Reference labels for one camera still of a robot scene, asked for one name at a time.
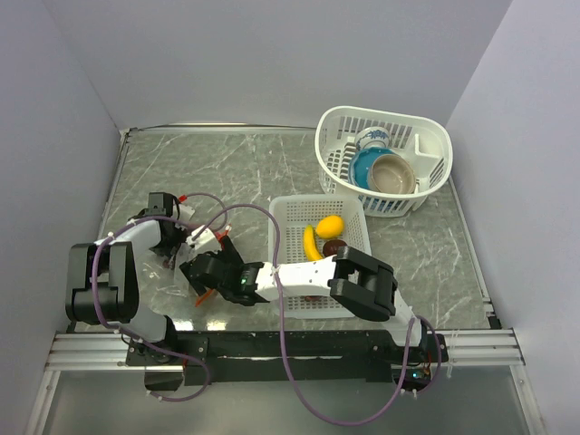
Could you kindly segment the yellow fake banana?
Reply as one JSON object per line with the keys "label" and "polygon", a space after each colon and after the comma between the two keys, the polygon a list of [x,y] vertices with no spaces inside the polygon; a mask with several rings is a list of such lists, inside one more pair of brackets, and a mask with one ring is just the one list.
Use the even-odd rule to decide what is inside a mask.
{"label": "yellow fake banana", "polygon": [[314,236],[314,228],[311,225],[306,226],[304,229],[303,250],[306,259],[310,262],[319,261],[324,258],[322,254],[318,251]]}

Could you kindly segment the clear zip top bag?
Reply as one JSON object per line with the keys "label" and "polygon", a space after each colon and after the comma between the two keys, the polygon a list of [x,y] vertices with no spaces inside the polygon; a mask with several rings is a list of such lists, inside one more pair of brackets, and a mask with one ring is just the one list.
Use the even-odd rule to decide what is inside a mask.
{"label": "clear zip top bag", "polygon": [[[223,247],[223,238],[228,235],[231,228],[231,224],[226,223],[222,224],[218,230],[211,229],[217,236],[221,247]],[[194,305],[196,307],[216,296],[216,290],[209,287],[203,287],[203,291],[199,294],[191,285],[184,272],[179,268],[182,264],[188,264],[193,261],[197,256],[194,255],[186,245],[186,240],[181,244],[177,255],[178,263],[175,270],[171,271],[162,267],[163,260],[165,259],[164,257],[157,256],[148,250],[145,254],[139,257],[140,267],[138,268],[138,271],[142,272],[144,277],[152,279],[155,283],[155,288],[160,292],[168,295],[190,296],[195,300]]]}

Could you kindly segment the yellow fake lemon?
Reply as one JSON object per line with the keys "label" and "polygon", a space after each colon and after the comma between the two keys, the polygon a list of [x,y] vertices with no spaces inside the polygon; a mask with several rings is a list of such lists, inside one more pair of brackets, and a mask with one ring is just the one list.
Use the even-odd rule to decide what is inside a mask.
{"label": "yellow fake lemon", "polygon": [[320,220],[315,228],[315,234],[321,239],[338,238],[344,230],[344,221],[340,216],[331,215]]}

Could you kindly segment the dark red fake plum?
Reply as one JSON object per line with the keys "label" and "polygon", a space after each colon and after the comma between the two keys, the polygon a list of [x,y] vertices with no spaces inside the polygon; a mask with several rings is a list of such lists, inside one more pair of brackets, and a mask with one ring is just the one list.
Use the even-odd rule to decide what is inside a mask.
{"label": "dark red fake plum", "polygon": [[346,247],[347,244],[341,239],[327,240],[323,245],[323,256],[334,256],[338,253],[341,247]]}

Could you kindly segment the white perforated rectangular basket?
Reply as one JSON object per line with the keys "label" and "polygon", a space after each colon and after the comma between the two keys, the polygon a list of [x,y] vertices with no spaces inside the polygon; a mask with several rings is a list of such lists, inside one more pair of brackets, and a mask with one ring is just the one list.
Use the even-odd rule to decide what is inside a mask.
{"label": "white perforated rectangular basket", "polygon": [[[293,195],[272,200],[269,212],[281,230],[278,250],[280,264],[303,263],[307,260],[303,234],[307,226],[316,227],[331,215],[340,217],[344,229],[338,237],[347,246],[366,254],[372,252],[366,218],[360,200],[345,195]],[[308,302],[303,296],[286,295],[285,317],[300,320],[352,318],[353,314],[330,297]]]}

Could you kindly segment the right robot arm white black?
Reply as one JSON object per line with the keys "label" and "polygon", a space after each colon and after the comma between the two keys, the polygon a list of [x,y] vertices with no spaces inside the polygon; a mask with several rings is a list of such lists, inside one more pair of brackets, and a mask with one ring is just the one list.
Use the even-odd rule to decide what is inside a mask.
{"label": "right robot arm white black", "polygon": [[215,290],[237,305],[330,298],[353,316],[380,324],[395,360],[419,364],[427,359],[427,332],[402,298],[393,268],[354,247],[342,246],[336,255],[319,260],[276,266],[244,262],[229,237],[223,237],[219,249],[197,252],[179,271],[197,295]]}

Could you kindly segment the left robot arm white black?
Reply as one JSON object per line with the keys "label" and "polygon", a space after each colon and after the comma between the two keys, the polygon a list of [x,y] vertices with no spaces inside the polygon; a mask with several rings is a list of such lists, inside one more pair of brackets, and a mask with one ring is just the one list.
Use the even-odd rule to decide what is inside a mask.
{"label": "left robot arm white black", "polygon": [[65,312],[70,321],[101,325],[139,338],[161,364],[179,356],[172,320],[140,302],[135,260],[150,251],[175,267],[187,231],[178,225],[179,200],[166,192],[149,194],[148,206],[132,217],[126,231],[69,251]]}

